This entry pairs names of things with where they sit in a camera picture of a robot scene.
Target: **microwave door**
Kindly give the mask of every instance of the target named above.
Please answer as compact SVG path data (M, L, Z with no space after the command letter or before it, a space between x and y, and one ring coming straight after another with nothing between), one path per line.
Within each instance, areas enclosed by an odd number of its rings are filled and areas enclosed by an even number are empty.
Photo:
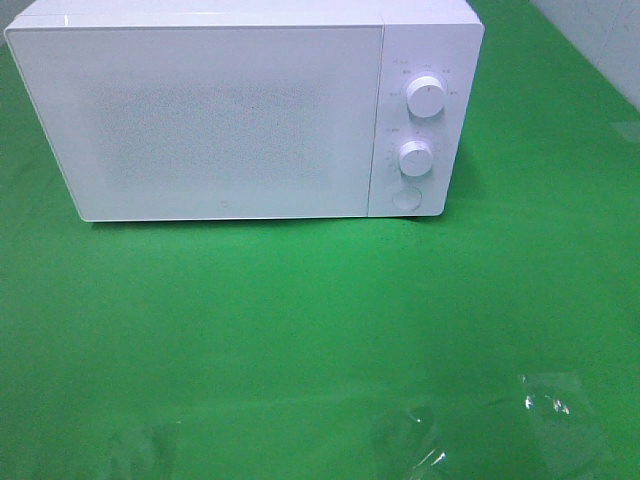
M16 31L88 221L366 216L382 27Z

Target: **white tile wall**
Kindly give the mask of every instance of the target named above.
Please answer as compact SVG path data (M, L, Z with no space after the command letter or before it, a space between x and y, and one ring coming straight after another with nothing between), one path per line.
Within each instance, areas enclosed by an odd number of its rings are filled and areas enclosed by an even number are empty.
M640 0L532 0L640 110Z

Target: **white microwave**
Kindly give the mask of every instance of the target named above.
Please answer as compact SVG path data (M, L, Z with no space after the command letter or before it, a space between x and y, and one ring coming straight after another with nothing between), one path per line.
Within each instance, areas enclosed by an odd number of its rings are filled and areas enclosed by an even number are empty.
M37 0L5 36L86 221L442 212L463 0Z

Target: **green surface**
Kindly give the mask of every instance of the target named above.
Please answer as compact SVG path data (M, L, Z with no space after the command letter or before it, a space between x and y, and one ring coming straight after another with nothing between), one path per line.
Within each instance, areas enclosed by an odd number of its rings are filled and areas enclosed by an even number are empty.
M0 479L640 477L640 116L474 4L433 219L82 223L0 48Z

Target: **power knob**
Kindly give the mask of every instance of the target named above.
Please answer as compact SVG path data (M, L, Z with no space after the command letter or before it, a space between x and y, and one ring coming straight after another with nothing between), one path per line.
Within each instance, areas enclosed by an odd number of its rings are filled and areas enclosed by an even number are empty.
M416 117L428 118L438 114L446 97L444 83L434 75L418 77L407 87L407 105Z
M433 153L425 142L407 142L400 147L398 164L400 171L408 177L420 177L431 170Z

